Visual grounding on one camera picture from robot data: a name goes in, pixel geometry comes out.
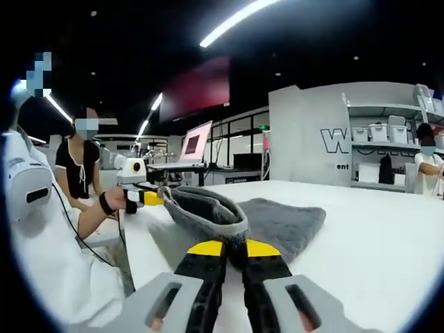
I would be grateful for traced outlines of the person's left hand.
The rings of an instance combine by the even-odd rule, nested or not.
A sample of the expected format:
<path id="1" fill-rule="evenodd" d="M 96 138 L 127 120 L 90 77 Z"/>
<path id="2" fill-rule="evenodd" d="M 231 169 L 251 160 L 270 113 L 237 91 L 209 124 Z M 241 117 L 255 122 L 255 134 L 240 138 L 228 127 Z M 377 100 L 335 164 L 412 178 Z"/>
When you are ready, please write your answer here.
<path id="1" fill-rule="evenodd" d="M 126 197 L 122 188 L 111 189 L 106 192 L 105 196 L 108 205 L 113 210 L 124 210 L 126 208 Z"/>

